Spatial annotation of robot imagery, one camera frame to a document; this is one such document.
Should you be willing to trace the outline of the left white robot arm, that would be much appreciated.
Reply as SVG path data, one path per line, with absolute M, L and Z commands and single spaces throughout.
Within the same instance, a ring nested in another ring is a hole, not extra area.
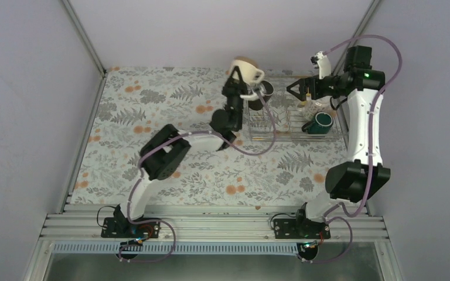
M 137 164 L 141 177 L 128 200 L 114 207 L 112 217 L 104 220 L 104 237 L 150 238 L 157 234 L 163 221 L 145 216 L 149 198 L 172 177 L 187 154 L 233 146 L 236 132 L 243 126 L 243 97 L 247 91 L 245 72 L 234 66 L 221 91 L 225 106 L 213 113 L 210 130 L 185 132 L 167 124 L 142 147 Z

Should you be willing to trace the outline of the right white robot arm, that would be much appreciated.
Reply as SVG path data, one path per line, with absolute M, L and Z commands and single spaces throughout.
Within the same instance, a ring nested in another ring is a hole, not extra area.
M 319 70 L 314 77 L 301 78 L 287 87 L 299 100 L 308 94 L 312 101 L 325 97 L 346 97 L 349 109 L 349 141 L 345 162 L 329 169 L 325 177 L 325 192 L 305 203 L 303 217 L 294 222 L 300 238 L 309 238 L 316 231 L 316 222 L 350 203 L 359 208 L 348 217 L 355 217 L 377 191 L 390 179 L 390 169 L 383 166 L 379 144 L 379 118 L 386 75 L 373 69 L 372 49 L 355 46 L 347 49 L 343 73 L 332 75 L 331 63 L 325 52 L 311 57 Z

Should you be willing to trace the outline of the black matte mug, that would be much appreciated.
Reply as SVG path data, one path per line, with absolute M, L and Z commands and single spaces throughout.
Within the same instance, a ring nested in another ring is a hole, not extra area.
M 269 81 L 262 81 L 250 88 L 249 94 L 256 97 L 255 100 L 248 101 L 248 108 L 254 111 L 259 111 L 264 108 L 264 104 L 258 98 L 258 95 L 262 96 L 265 103 L 272 97 L 274 93 L 274 86 Z

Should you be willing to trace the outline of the beige white ceramic mug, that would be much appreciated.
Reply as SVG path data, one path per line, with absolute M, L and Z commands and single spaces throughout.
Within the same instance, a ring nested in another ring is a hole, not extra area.
M 249 86 L 259 84 L 265 77 L 265 72 L 261 70 L 258 64 L 248 57 L 236 56 L 231 62 L 228 75 L 234 66 L 239 66 L 243 80 Z

